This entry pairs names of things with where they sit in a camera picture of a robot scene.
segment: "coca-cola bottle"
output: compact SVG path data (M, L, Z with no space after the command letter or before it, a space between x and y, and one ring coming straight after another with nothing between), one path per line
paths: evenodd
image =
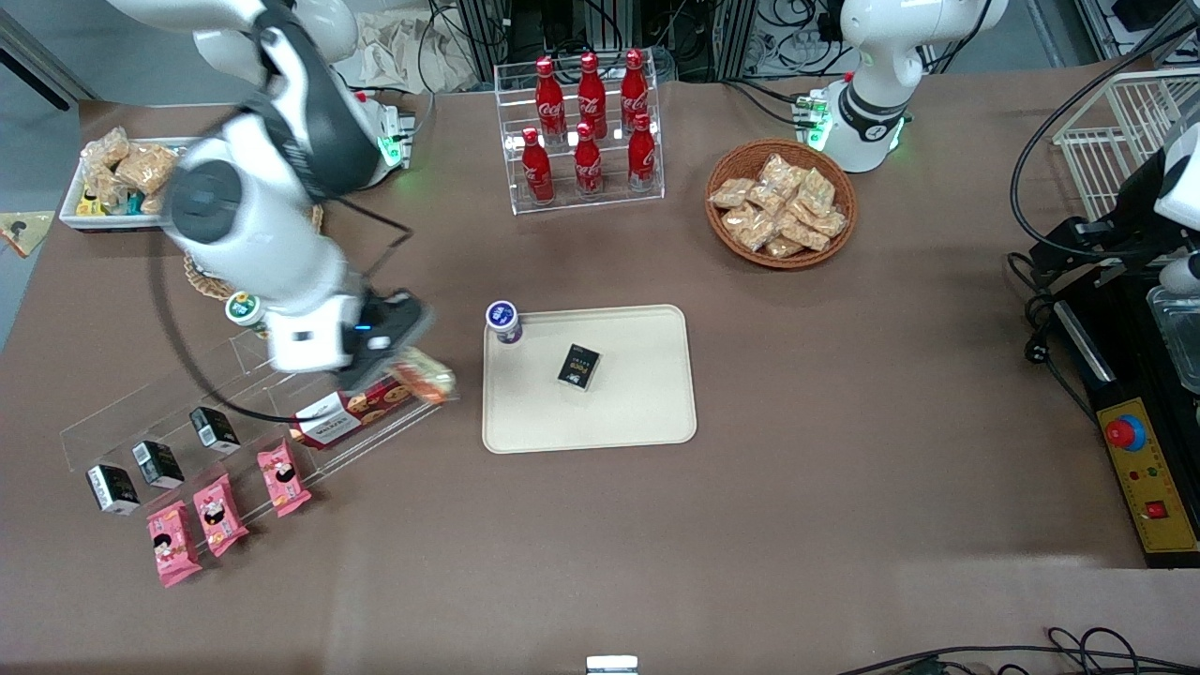
M600 58L593 52L586 52L580 58L583 71L580 78L580 120L592 126L595 138L604 138L608 135L608 121L605 119L604 83L596 73L599 66Z
M650 115L634 115L634 135L629 137L629 189L649 192L654 185L654 137Z
M625 52L625 79L620 80L620 129L629 138L634 133L634 118L646 112L646 74L642 72L642 50Z
M550 56L538 59L538 89L533 100L538 104L538 119L546 145L566 145L566 110L563 109L563 88L554 79L554 61Z
M554 201L554 179L550 175L550 155L538 143L536 129L526 127L521 136L526 141L526 149L521 153L521 165L526 169L526 181L529 184L529 192L533 193L533 203L545 207Z
M575 185L581 198L595 199L604 190L600 148L596 148L590 124L581 121L576 131L580 132L580 144L575 147Z

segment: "white tray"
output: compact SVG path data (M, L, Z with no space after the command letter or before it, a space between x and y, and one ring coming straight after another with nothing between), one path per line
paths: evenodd
M187 148L197 141L199 139L196 137L130 138L131 143L158 143L168 148ZM83 160L76 163L76 173L71 179L71 187L67 187L67 196L62 199L62 205L59 208L59 220L74 229L91 232L158 228L158 216L156 215L77 216L74 210L76 205L79 204L80 197L83 197Z
M674 305L521 315L484 335L484 444L497 454L684 443L696 434L688 324ZM600 353L587 392L558 381L570 346Z

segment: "red button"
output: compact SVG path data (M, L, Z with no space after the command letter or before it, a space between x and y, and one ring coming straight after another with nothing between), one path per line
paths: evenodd
M1110 443L1118 448L1128 448L1138 441L1138 432L1133 424L1124 419L1114 419L1104 428L1104 436Z

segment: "wicker basket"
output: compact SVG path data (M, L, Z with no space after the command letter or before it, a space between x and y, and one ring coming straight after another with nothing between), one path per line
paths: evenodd
M731 178L752 178L757 180L758 172L767 163L767 157L772 153L778 153L779 156L787 160L792 166L802 168L816 167L836 189L834 205L846 216L846 229L838 237L834 237L829 243L829 247L824 251L800 251L786 258L773 258L763 253L748 251L725 229L725 225L721 223L721 210L708 201L708 196ZM725 245L731 251L748 261L775 269L799 269L824 261L846 245L850 235L854 232L854 226L858 223L858 198L854 196L854 186L850 183L846 172L841 171L841 167L833 160L808 145L784 138L751 141L745 145L738 145L721 157L716 162L716 166L713 167L712 175L708 177L708 189L704 191L704 209L708 211L708 223L713 226L713 232L716 233L721 241L725 241Z
M322 221L325 217L325 209L323 209L320 204L314 204L312 207L312 211L308 214L308 217L312 221L313 229L320 232ZM222 303L228 300L229 295L233 295L234 291L236 291L236 288L229 286L223 280L209 276L196 269L196 261L193 261L192 256L188 256L187 253L184 255L184 274L187 276L187 281L192 285L192 288L199 291L202 295L215 298Z

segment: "small black box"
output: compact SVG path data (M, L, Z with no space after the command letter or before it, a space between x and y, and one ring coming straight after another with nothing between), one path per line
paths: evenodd
M119 466L97 464L89 468L88 484L91 486L91 495L96 497L96 506L102 512L128 515L140 503L130 474Z
M563 362L563 370L558 371L558 381L587 392L588 384L592 382L592 374L599 362L600 354L596 352L571 345L570 351L566 352L566 360Z
M192 411L192 426L200 437L200 444L205 448L229 454L241 447L238 435L233 432L233 426L221 412L212 408L198 407Z
M170 448L152 441L142 441L133 446L133 461L146 483L168 490L184 484L184 471L179 468Z

